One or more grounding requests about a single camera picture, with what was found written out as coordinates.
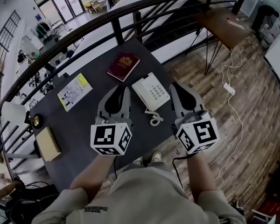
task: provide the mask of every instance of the book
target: book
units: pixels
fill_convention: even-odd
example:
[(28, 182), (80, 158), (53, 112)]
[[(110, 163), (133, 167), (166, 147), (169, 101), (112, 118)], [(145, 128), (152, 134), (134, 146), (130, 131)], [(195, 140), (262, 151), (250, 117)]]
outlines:
[(92, 86), (80, 73), (58, 93), (58, 98), (67, 112), (91, 90)]
[(53, 137), (51, 129), (45, 127), (37, 136), (38, 147), (42, 153), (42, 157), (46, 162), (52, 161), (61, 154), (59, 147)]
[(140, 58), (133, 53), (123, 51), (112, 62), (106, 71), (110, 76), (124, 82), (130, 73), (136, 68)]

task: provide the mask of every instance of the white telephone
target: white telephone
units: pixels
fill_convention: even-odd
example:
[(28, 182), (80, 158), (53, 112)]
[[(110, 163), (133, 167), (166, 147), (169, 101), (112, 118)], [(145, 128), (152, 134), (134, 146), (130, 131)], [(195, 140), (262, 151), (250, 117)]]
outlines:
[(157, 110), (170, 100), (168, 92), (152, 72), (134, 83), (132, 88), (150, 111)]

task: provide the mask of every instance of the wooden side table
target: wooden side table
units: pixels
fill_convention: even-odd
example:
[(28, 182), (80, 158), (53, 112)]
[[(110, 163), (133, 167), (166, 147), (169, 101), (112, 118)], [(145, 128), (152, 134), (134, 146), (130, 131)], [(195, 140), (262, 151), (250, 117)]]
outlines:
[[(233, 14), (226, 8), (212, 9), (207, 11), (206, 13), (196, 14), (193, 16), (193, 18), (201, 26), (196, 33), (196, 38), (199, 36), (203, 28), (206, 28), (207, 30), (205, 75), (214, 62), (222, 44), (232, 52), (233, 48), (236, 47), (251, 32), (251, 29), (247, 24), (240, 21), (240, 19), (235, 14)], [(207, 62), (208, 32), (211, 32), (217, 38), (217, 44), (209, 64)]]

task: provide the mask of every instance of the chair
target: chair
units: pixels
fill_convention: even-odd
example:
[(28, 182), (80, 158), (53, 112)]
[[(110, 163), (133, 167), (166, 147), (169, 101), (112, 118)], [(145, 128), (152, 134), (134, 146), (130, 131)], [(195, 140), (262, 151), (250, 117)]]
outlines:
[(259, 211), (256, 211), (256, 210), (253, 210), (252, 209), (252, 212), (254, 212), (254, 216), (253, 216), (253, 219), (258, 219), (264, 223), (268, 223), (268, 224), (275, 224), (276, 222), (276, 215), (274, 216), (269, 216), (269, 215), (266, 215), (264, 213), (261, 213)]
[(66, 57), (67, 58), (71, 58), (74, 54), (74, 51), (73, 50), (69, 50), (67, 53), (66, 53)]
[(94, 0), (91, 4), (96, 13), (100, 13), (103, 11), (103, 8), (98, 1)]
[(93, 14), (93, 13), (96, 13), (96, 12), (95, 12), (95, 10), (94, 10), (93, 7), (92, 7), (91, 2), (92, 2), (92, 1), (86, 2), (86, 3), (83, 4), (83, 6), (84, 6), (85, 8), (87, 8), (87, 11), (88, 11), (88, 12), (90, 12), (90, 13)]

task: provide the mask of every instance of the beige notebook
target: beige notebook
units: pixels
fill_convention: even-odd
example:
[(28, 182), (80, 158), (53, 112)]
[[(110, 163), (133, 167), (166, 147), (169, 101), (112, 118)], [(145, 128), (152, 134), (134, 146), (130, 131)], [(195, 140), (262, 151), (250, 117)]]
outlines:
[(51, 129), (45, 127), (37, 136), (36, 140), (41, 150), (42, 157), (46, 162), (52, 161), (61, 154), (58, 145), (52, 135)]

